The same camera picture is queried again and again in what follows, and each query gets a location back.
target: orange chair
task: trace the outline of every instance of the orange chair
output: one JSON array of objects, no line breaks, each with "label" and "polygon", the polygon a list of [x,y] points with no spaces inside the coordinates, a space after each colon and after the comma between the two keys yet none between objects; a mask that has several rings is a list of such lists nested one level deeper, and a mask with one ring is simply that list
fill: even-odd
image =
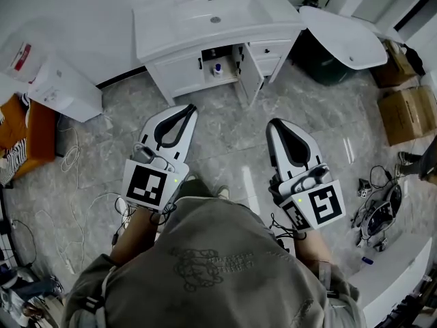
[{"label": "orange chair", "polygon": [[55,160],[56,112],[31,101],[29,122],[26,130],[27,160],[13,179]]}]

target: cardboard box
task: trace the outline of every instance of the cardboard box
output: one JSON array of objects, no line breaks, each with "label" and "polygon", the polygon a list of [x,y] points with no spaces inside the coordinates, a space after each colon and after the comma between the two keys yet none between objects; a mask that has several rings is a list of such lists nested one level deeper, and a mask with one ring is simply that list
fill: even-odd
[{"label": "cardboard box", "polygon": [[435,176],[433,174],[430,174],[427,177],[425,177],[425,180],[428,181],[429,183],[437,185],[437,176]]},{"label": "cardboard box", "polygon": [[437,128],[437,103],[428,86],[390,94],[378,107],[390,146],[426,136]]},{"label": "cardboard box", "polygon": [[384,45],[388,56],[387,63],[370,69],[378,87],[398,86],[416,76],[416,72],[400,49],[396,53],[388,40]]}]

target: gray floor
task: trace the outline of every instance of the gray floor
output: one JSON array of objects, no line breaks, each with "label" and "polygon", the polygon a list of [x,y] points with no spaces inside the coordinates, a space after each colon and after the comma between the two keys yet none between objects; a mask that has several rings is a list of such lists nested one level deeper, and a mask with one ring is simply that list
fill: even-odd
[{"label": "gray floor", "polygon": [[[193,103],[199,109],[187,158],[192,170],[211,189],[229,185],[233,200],[250,206],[269,224],[271,212],[284,223],[286,219],[267,191],[274,170],[266,146],[266,124],[279,117],[312,133],[333,176],[340,179],[348,212],[347,217],[326,226],[322,233],[339,266],[346,275],[351,275],[363,266],[363,255],[373,256],[371,248],[355,247],[357,233],[350,229],[350,219],[363,202],[356,196],[358,178],[368,178],[371,167],[377,164],[393,171],[398,150],[422,153],[433,138],[390,148],[376,105],[379,96],[380,91],[368,72],[358,73],[341,85],[324,87],[286,62],[277,80],[264,87],[250,109],[242,109],[232,85],[181,96],[176,102]],[[40,275],[56,275],[66,290],[77,275],[67,270],[59,253],[69,259],[77,273],[81,270],[82,256],[81,230],[73,219],[70,202],[83,225],[96,197],[107,192],[119,193],[132,143],[146,119],[167,108],[148,74],[105,89],[103,105],[104,115],[86,124],[69,119],[59,123],[60,129],[73,125],[79,136],[79,189],[75,195],[77,166],[63,173],[61,159],[27,174],[14,183],[14,189],[4,191],[9,216],[25,222],[35,234],[38,249],[35,270]],[[76,143],[71,130],[59,136],[59,151],[66,152]],[[351,152],[346,151],[347,142]],[[385,183],[384,179],[381,171],[375,172],[375,183]],[[386,232],[389,241],[402,232],[432,236],[436,229],[437,187],[415,177],[407,181],[408,196],[396,223]],[[84,230],[84,267],[98,254],[111,249],[112,235],[121,223],[113,208],[114,201],[113,195],[100,198],[89,209]],[[55,227],[46,213],[38,212],[42,209],[51,215]],[[23,260],[31,260],[33,245],[27,230],[18,226],[14,233]]]}]

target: bathroom sink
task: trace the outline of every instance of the bathroom sink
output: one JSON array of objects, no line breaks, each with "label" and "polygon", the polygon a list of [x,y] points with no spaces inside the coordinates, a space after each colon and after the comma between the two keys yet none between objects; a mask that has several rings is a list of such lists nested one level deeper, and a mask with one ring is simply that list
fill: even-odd
[{"label": "bathroom sink", "polygon": [[288,0],[153,0],[134,8],[137,57],[234,36],[304,29]]},{"label": "bathroom sink", "polygon": [[178,4],[174,16],[182,37],[271,21],[259,0],[188,0]]}]

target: person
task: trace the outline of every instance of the person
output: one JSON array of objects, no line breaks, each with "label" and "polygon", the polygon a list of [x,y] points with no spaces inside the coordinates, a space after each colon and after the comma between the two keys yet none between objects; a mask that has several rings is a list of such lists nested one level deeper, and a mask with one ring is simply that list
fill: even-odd
[{"label": "person", "polygon": [[422,155],[398,153],[401,164],[395,165],[395,177],[418,175],[421,180],[431,181],[437,175],[437,136]]},{"label": "person", "polygon": [[29,282],[21,277],[22,275],[29,277],[25,272],[16,269],[0,273],[0,298],[2,308],[10,313],[18,325],[27,327],[30,318],[42,317],[41,310],[29,301],[34,297],[59,296],[64,289],[55,276]]},{"label": "person", "polygon": [[365,327],[318,231],[295,241],[294,257],[227,187],[214,197],[196,176],[174,205],[156,242],[158,215],[137,209],[76,281],[63,327]]}]

